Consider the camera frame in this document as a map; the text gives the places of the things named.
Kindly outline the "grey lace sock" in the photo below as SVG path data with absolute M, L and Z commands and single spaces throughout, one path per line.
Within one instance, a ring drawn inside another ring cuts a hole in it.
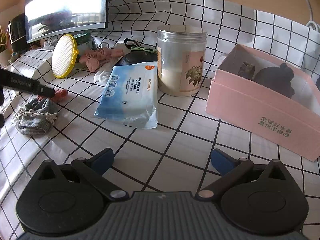
M 49 132 L 58 117 L 57 104 L 48 98 L 33 99 L 20 108 L 12 125 L 27 136 L 42 136 Z

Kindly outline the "red orange cloth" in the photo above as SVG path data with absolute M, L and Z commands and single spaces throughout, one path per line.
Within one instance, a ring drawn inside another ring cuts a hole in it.
M 62 101 L 67 95 L 68 95 L 68 91 L 66 89 L 57 89 L 55 91 L 55 95 L 53 98 L 48 98 L 48 97 L 38 95 L 37 100 L 42 100 L 42 99 L 48 98 L 48 99 L 52 100 L 52 102 L 58 103 L 58 102 Z

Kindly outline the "blue wet wipes pack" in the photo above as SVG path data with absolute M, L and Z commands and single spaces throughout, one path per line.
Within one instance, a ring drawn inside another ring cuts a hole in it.
M 114 66 L 94 116 L 134 128 L 157 127 L 157 62 Z

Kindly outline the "black plush item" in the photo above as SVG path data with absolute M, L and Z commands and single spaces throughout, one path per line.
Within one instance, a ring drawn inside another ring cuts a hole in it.
M 287 64 L 282 63 L 279 67 L 267 67 L 260 70 L 253 81 L 291 99 L 295 94 L 291 85 L 293 78 L 293 70 Z

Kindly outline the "black blue pouch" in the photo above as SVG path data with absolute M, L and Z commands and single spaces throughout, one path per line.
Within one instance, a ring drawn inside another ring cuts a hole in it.
M 157 61 L 157 50 L 151 48 L 140 47 L 135 40 L 125 38 L 125 46 L 130 52 L 120 59 L 116 66 L 128 66 L 143 62 Z

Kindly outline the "black round speaker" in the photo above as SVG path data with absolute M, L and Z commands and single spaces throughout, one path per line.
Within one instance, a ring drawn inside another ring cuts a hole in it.
M 16 16 L 9 22 L 9 37 L 13 52 L 21 53 L 27 48 L 25 13 Z

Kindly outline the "pink cardboard box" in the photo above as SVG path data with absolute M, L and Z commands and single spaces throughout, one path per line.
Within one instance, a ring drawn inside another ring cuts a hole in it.
M 294 72 L 291 99 L 253 81 L 282 63 Z M 206 112 L 310 161 L 319 157 L 319 89 L 308 74 L 265 52 L 240 44 L 230 51 L 211 81 Z

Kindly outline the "black computer monitor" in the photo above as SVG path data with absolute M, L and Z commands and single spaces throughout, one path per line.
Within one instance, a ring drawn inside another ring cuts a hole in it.
M 27 43 L 107 27 L 107 0 L 25 0 Z

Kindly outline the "green lid glass jar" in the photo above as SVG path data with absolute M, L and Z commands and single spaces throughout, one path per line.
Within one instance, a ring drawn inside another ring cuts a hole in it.
M 91 33 L 78 33 L 73 35 L 75 38 L 79 55 L 82 56 L 88 50 L 96 50 L 96 45 Z

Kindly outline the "white black grid tablecloth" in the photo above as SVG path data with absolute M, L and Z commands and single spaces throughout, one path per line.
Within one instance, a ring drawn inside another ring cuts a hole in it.
M 4 90 L 1 111 L 1 239 L 16 239 L 23 230 L 16 202 L 40 164 L 87 158 L 111 148 L 116 159 L 105 176 L 126 191 L 191 191 L 218 177 L 210 152 L 220 147 L 233 157 L 255 163 L 281 160 L 306 195 L 310 211 L 303 226 L 309 239 L 319 239 L 319 161 L 309 161 L 227 121 L 206 113 L 215 71 L 236 44 L 265 51 L 319 78 L 319 33 L 286 18 L 224 0 L 114 0 L 109 3 L 108 28 L 93 34 L 99 47 L 131 38 L 155 47 L 157 27 L 187 24 L 207 31 L 201 88 L 176 98 L 158 92 L 158 126 L 135 129 L 95 118 L 104 86 L 86 67 L 75 67 L 65 79 L 52 75 L 52 52 L 36 49 L 17 59 L 11 70 L 52 88 L 65 88 L 54 127 L 41 137 L 22 135 L 12 125 L 15 112 L 31 95 Z

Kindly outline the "clear plastic powder jar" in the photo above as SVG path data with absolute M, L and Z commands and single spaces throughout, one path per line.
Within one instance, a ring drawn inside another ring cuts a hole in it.
M 189 25 L 157 28 L 158 87 L 168 95 L 196 94 L 201 85 L 207 32 Z

